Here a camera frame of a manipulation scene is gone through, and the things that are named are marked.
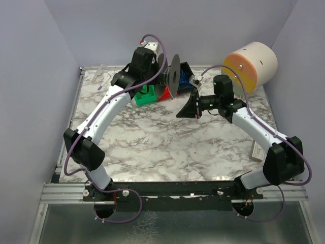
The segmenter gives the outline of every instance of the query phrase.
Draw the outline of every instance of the yellow stripe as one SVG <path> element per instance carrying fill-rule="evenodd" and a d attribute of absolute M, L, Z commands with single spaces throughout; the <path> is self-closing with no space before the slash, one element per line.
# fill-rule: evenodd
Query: yellow stripe
<path fill-rule="evenodd" d="M 256 87 L 256 84 L 246 75 L 244 75 L 240 69 L 238 69 L 238 67 L 234 67 L 232 65 L 232 63 L 230 63 L 228 60 L 225 60 L 223 62 L 224 65 L 229 66 L 230 68 L 232 68 L 234 71 L 236 71 L 236 73 L 240 76 L 240 78 L 242 79 L 242 82 L 244 83 L 245 89 L 248 93 L 252 93 Z M 228 75 L 230 77 L 230 79 L 233 82 L 236 82 L 238 85 L 241 86 L 240 82 L 238 79 L 234 79 L 234 73 L 232 71 L 230 71 L 227 68 L 222 68 L 222 72 L 226 75 Z"/>

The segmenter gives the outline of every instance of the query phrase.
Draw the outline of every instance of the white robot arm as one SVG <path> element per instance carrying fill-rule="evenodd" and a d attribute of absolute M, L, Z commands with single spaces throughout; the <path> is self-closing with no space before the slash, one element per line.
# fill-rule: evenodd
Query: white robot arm
<path fill-rule="evenodd" d="M 77 127 L 78 131 L 82 131 L 88 124 L 95 113 L 99 110 L 99 108 L 107 101 L 109 97 L 113 94 L 116 94 L 122 91 L 123 88 L 117 85 L 113 85 L 108 87 L 106 94 L 104 95 L 103 99 L 97 105 L 95 110 L 90 114 L 90 116 Z M 83 134 L 85 138 L 90 137 L 91 141 L 98 145 L 101 141 L 103 134 L 107 127 L 111 124 L 112 120 L 115 118 L 116 115 L 131 101 L 131 97 L 129 93 L 123 93 L 115 97 L 110 103 L 107 103 L 106 106 L 101 110 L 99 115 L 96 117 L 94 122 L 89 126 L 87 131 Z"/>
<path fill-rule="evenodd" d="M 199 96 L 199 89 L 194 89 L 188 102 L 176 116 L 200 118 L 202 111 L 218 109 L 222 117 L 244 130 L 264 149 L 267 157 L 263 168 L 237 177 L 235 181 L 239 188 L 249 190 L 269 184 L 277 186 L 303 173 L 304 161 L 287 143 L 274 134 L 286 139 L 302 154 L 302 143 L 299 138 L 288 138 L 274 130 L 256 114 L 249 112 L 243 101 L 234 98 L 233 85 L 229 76 L 217 75 L 213 78 L 213 84 L 215 95 Z"/>

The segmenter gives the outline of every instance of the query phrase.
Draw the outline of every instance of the green block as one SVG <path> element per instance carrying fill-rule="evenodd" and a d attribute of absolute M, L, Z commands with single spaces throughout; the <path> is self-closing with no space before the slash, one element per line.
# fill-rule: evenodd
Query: green block
<path fill-rule="evenodd" d="M 146 85 L 143 86 L 141 92 L 147 93 L 147 86 Z M 149 92 L 147 94 L 137 93 L 135 95 L 134 99 L 136 100 L 137 105 L 144 105 L 144 104 L 152 103 L 152 102 L 158 100 L 158 98 L 156 96 L 156 93 L 154 92 L 154 86 L 153 85 L 149 86 Z"/>

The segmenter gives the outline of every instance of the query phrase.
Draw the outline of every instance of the cable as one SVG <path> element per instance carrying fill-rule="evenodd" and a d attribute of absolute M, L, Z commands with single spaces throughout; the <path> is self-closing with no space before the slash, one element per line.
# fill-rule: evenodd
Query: cable
<path fill-rule="evenodd" d="M 136 215 L 134 215 L 132 218 L 128 219 L 128 220 L 122 220 L 122 221 L 115 221 L 115 220 L 108 220 L 108 219 L 102 219 L 100 217 L 98 217 L 97 213 L 96 213 L 96 210 L 94 209 L 94 214 L 96 216 L 95 219 L 99 219 L 103 222 L 108 222 L 108 223 L 113 223 L 113 224 L 125 224 L 125 223 L 128 223 L 128 222 L 131 222 L 133 220 L 135 220 L 137 217 L 139 217 L 141 211 L 142 211 L 142 199 L 141 199 L 141 196 L 140 194 L 135 191 L 135 190 L 132 190 L 132 189 L 118 189 L 118 190 L 111 190 L 111 191 L 105 191 L 105 190 L 102 190 L 101 188 L 99 188 L 95 182 L 92 183 L 92 185 L 100 192 L 103 192 L 103 193 L 116 193 L 116 192 L 122 192 L 122 191 L 129 191 L 129 192 L 133 192 L 136 194 L 136 196 L 139 198 L 140 200 L 140 207 L 139 207 L 139 210 L 138 212 L 136 213 Z"/>
<path fill-rule="evenodd" d="M 115 98 L 115 97 L 117 97 L 117 96 L 119 96 L 119 95 L 121 95 L 121 94 L 123 94 L 123 93 L 129 92 L 130 90 L 133 90 L 133 89 L 136 89 L 136 88 L 140 88 L 140 87 L 142 87 L 142 86 L 144 86 L 144 85 L 146 85 L 146 84 L 152 82 L 152 81 L 153 81 L 155 78 L 157 78 L 158 75 L 163 71 L 163 69 L 164 69 L 164 67 L 165 67 L 165 63 L 167 62 L 165 46 L 164 46 L 164 44 L 162 43 L 162 41 L 160 40 L 160 38 L 158 38 L 156 35 L 153 35 L 153 34 L 146 34 L 146 35 L 144 35 L 143 38 L 141 39 L 140 43 L 142 43 L 146 37 L 153 37 L 153 38 L 155 38 L 155 39 L 160 43 L 160 45 L 161 45 L 161 47 L 162 47 L 162 51 L 163 51 L 163 54 L 164 54 L 164 60 L 163 60 L 163 62 L 162 62 L 161 68 L 160 68 L 160 69 L 158 70 L 158 72 L 157 72 L 154 76 L 152 76 L 150 79 L 148 79 L 148 80 L 146 80 L 146 81 L 144 81 L 144 82 L 142 82 L 142 83 L 140 83 L 140 84 L 138 84 L 138 85 L 135 85 L 135 86 L 129 87 L 129 88 L 124 89 L 124 90 L 122 90 L 122 91 L 119 91 L 119 92 L 113 94 L 112 96 L 110 96 L 110 97 L 107 99 L 107 101 L 104 102 L 104 103 L 101 105 L 101 107 L 99 107 L 99 109 L 96 111 L 96 113 L 93 115 L 93 117 L 89 120 L 89 122 L 88 122 L 88 124 L 86 125 L 86 127 L 89 128 L 89 126 L 91 125 L 91 123 L 92 123 L 92 122 L 97 118 L 97 116 L 99 115 L 99 113 L 103 110 L 103 108 L 104 108 L 108 103 L 110 103 L 110 101 L 111 101 L 113 98 Z M 68 169 L 68 161 L 69 161 L 69 158 L 71 157 L 71 154 L 72 154 L 74 148 L 76 147 L 77 143 L 79 142 L 79 140 L 81 139 L 82 135 L 83 135 L 85 132 L 86 132 L 86 129 L 83 129 L 83 130 L 81 131 L 81 133 L 78 135 L 78 137 L 76 138 L 76 140 L 72 143 L 70 150 L 68 151 L 67 158 L 66 158 L 66 160 L 65 160 L 65 162 L 64 162 L 64 168 L 63 168 L 63 170 L 64 170 L 64 174 L 65 174 L 66 176 L 71 176 L 71 175 L 73 175 L 73 174 L 75 174 L 75 173 L 77 173 L 77 172 L 85 171 L 85 169 L 83 169 L 83 168 L 79 168 L 79 169 L 77 169 L 77 170 L 75 170 L 75 171 L 73 171 L 73 172 L 68 172 L 68 171 L 67 171 L 67 169 Z"/>
<path fill-rule="evenodd" d="M 281 206 L 280 212 L 276 216 L 274 216 L 272 218 L 269 218 L 269 219 L 266 219 L 266 220 L 259 220 L 259 219 L 249 218 L 247 216 L 242 216 L 234 208 L 233 208 L 233 211 L 237 214 L 238 217 L 241 217 L 241 218 L 243 218 L 245 220 L 249 220 L 249 221 L 253 221 L 253 222 L 260 222 L 260 223 L 262 223 L 262 222 L 270 222 L 270 221 L 277 220 L 278 218 L 280 218 L 282 216 L 282 214 L 284 213 L 285 207 L 286 207 L 283 190 L 281 189 L 280 186 L 277 186 L 277 187 L 279 188 L 279 190 L 281 192 L 281 195 L 282 195 L 282 206 Z"/>
<path fill-rule="evenodd" d="M 253 202 L 252 194 L 250 194 L 249 197 L 246 199 L 245 206 L 247 206 L 249 199 L 252 199 L 252 202 Z"/>
<path fill-rule="evenodd" d="M 217 114 L 213 114 L 213 113 L 211 113 L 210 110 L 208 110 L 208 113 L 210 113 L 210 114 L 213 115 L 213 116 L 217 116 L 217 115 L 219 115 L 218 113 L 217 113 Z"/>
<path fill-rule="evenodd" d="M 252 113 L 252 111 L 250 110 L 249 107 L 249 99 L 248 99 L 248 94 L 247 91 L 245 89 L 244 83 L 242 81 L 242 79 L 240 78 L 240 76 L 236 73 L 236 71 L 234 71 L 232 68 L 230 68 L 227 65 L 213 65 L 210 66 L 209 68 L 207 68 L 205 71 L 203 71 L 203 73 L 201 74 L 201 76 L 203 76 L 205 73 L 207 73 L 209 70 L 213 69 L 213 68 L 227 68 L 229 69 L 231 72 L 234 73 L 234 75 L 237 76 L 240 84 L 242 85 L 243 91 L 244 91 L 244 95 L 245 95 L 245 101 L 246 101 L 246 107 L 247 107 L 247 111 L 249 113 L 249 115 L 263 128 L 265 129 L 267 132 L 271 133 L 273 135 L 274 138 L 277 138 L 279 140 L 281 140 L 282 142 L 284 142 L 286 145 L 288 145 L 296 154 L 298 154 L 298 156 L 305 162 L 307 168 L 308 168 L 308 178 L 306 179 L 305 182 L 301 182 L 301 183 L 289 183 L 286 182 L 285 184 L 287 185 L 291 185 L 291 186 L 304 186 L 306 184 L 308 184 L 311 181 L 312 178 L 312 170 L 311 170 L 311 166 L 308 162 L 308 160 L 305 158 L 305 156 L 302 155 L 301 152 L 299 152 L 298 149 L 296 149 L 291 143 L 289 143 L 285 138 L 282 138 L 281 136 L 278 136 L 274 131 L 272 131 L 271 129 L 269 129 L 267 126 L 265 126 L 260 119 L 258 119 L 257 117 L 255 117 L 255 115 Z"/>

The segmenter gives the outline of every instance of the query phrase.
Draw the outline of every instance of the cylindrical object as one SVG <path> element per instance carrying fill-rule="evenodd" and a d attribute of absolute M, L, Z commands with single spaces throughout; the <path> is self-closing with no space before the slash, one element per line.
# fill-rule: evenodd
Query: cylindrical object
<path fill-rule="evenodd" d="M 232 52 L 225 58 L 223 64 L 238 73 L 248 93 L 252 93 L 257 87 L 268 82 L 278 68 L 275 53 L 260 42 L 252 42 Z M 227 68 L 222 68 L 222 73 L 228 75 L 233 81 L 234 93 L 242 96 L 243 89 L 238 78 Z"/>

